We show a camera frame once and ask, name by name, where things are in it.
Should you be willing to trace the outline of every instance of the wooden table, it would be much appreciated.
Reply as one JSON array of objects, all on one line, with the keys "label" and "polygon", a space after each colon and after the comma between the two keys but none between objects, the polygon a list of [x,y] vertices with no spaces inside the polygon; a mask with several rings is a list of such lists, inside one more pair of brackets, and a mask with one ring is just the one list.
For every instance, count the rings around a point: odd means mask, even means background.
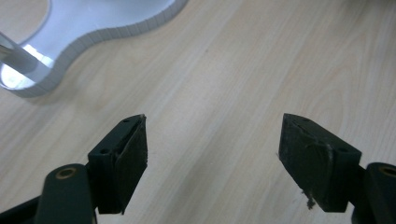
[{"label": "wooden table", "polygon": [[[2,32],[31,27],[10,10]],[[190,0],[157,30],[85,51],[48,95],[0,90],[0,210],[144,113],[148,169],[125,215],[99,223],[350,223],[351,205],[308,210],[276,156],[282,116],[337,134],[363,167],[395,164],[395,39],[392,0]]]}]

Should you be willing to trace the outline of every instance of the white curved object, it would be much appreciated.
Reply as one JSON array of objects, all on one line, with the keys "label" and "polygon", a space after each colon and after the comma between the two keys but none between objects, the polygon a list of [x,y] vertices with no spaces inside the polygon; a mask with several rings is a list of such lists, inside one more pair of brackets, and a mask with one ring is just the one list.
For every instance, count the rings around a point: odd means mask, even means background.
[{"label": "white curved object", "polygon": [[174,18],[187,1],[52,0],[42,26],[20,44],[39,60],[38,66],[22,74],[3,64],[0,85],[20,97],[45,94],[61,82],[67,67],[85,49],[159,27]]}]

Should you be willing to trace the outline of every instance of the black plastic part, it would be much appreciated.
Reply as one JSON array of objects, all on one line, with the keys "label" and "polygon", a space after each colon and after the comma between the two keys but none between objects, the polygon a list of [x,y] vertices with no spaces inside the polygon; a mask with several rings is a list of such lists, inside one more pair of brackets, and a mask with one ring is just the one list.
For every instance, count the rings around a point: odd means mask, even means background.
[{"label": "black plastic part", "polygon": [[147,167],[146,117],[121,121],[89,154],[92,197],[100,214],[124,212]]},{"label": "black plastic part", "polygon": [[35,216],[35,224],[96,223],[87,169],[69,164],[46,177]]},{"label": "black plastic part", "polygon": [[346,211],[360,151],[310,119],[285,114],[279,158],[310,201],[325,212]]},{"label": "black plastic part", "polygon": [[26,203],[21,203],[6,212],[0,214],[0,223],[2,224],[33,224],[35,212],[38,207],[39,197],[33,198]]},{"label": "black plastic part", "polygon": [[364,186],[365,176],[366,171],[359,166],[357,173],[350,179],[347,186],[348,199],[355,206],[352,214],[352,224],[376,224]]},{"label": "black plastic part", "polygon": [[369,164],[364,186],[376,223],[396,224],[396,166],[381,162]]}]

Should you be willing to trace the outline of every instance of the white object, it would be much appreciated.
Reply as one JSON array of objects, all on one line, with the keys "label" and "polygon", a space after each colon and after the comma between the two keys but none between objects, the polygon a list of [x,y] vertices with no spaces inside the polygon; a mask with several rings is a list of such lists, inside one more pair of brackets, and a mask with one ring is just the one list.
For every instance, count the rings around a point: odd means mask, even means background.
[{"label": "white object", "polygon": [[[45,94],[61,82],[67,67],[85,49],[101,41],[140,35],[159,27],[174,18],[187,1],[52,0],[46,20],[21,44],[38,59],[37,66],[22,74],[3,64],[0,85],[20,97]],[[12,43],[1,37],[0,60],[12,51]]]}]

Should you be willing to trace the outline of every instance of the wood grain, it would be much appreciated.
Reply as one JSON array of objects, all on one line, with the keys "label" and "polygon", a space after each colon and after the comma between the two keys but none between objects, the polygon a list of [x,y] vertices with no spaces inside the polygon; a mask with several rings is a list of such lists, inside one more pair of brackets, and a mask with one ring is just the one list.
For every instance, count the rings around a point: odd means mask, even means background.
[{"label": "wood grain", "polygon": [[0,0],[0,32],[21,43],[45,21],[50,0]]},{"label": "wood grain", "polygon": [[0,91],[0,210],[145,113],[148,169],[125,216],[99,223],[350,223],[352,206],[308,210],[276,156],[282,116],[337,134],[363,167],[395,164],[395,12],[391,0],[190,0],[155,31],[84,52],[46,96]]}]

